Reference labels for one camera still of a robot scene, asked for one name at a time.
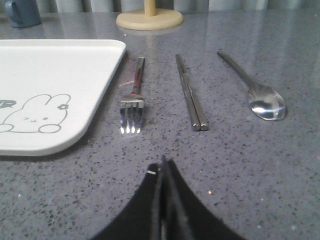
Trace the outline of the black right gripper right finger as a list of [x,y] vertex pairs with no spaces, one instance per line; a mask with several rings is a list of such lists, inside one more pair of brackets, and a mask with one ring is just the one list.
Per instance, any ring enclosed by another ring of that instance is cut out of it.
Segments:
[[162,156],[162,219],[167,240],[242,240],[188,187],[175,162]]

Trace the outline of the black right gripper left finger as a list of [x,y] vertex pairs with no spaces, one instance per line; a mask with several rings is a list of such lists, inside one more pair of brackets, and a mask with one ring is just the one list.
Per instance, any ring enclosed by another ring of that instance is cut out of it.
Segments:
[[122,212],[94,240],[160,240],[161,190],[159,165],[148,166],[144,179]]

